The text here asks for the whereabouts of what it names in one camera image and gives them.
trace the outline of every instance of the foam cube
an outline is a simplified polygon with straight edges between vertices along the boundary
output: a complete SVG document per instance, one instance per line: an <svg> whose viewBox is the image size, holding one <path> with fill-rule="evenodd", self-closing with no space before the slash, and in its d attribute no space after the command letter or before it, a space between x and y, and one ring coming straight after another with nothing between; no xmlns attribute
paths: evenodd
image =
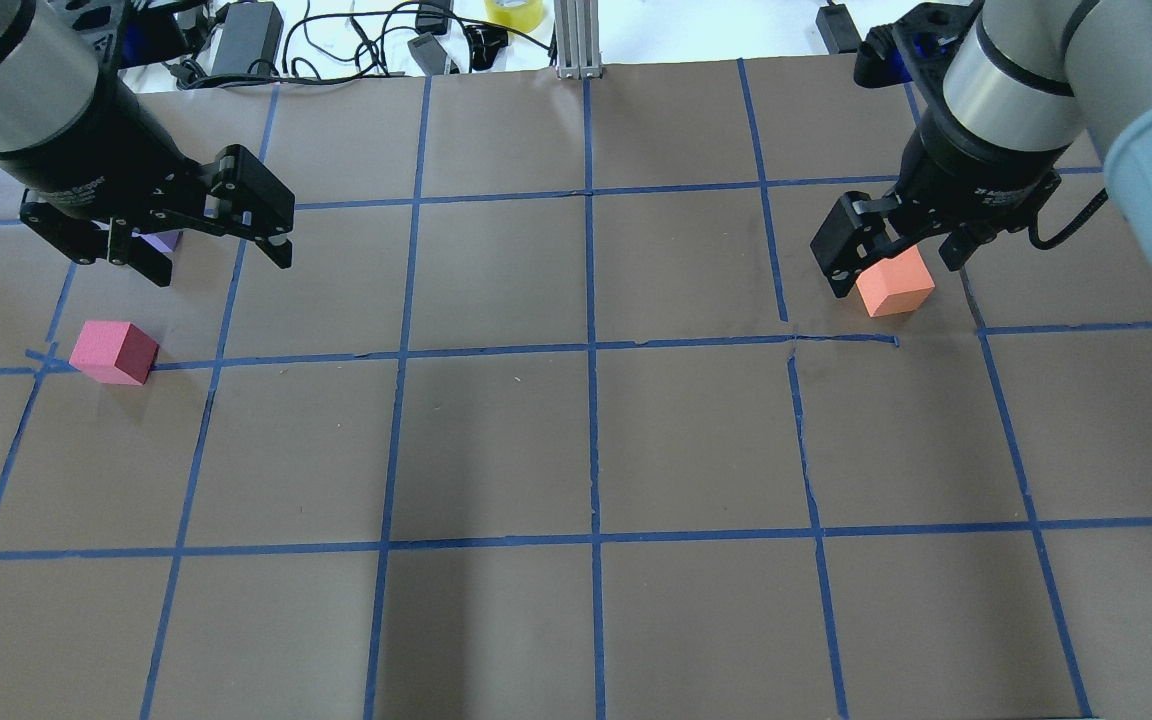
<svg viewBox="0 0 1152 720"><path fill-rule="evenodd" d="M932 273L923 263L918 247L910 247L895 258L879 260L856 278L856 288L870 318L882 314L912 313L937 288Z"/></svg>
<svg viewBox="0 0 1152 720"><path fill-rule="evenodd" d="M97 382L142 386L157 354L159 343L131 323L88 320L69 364Z"/></svg>

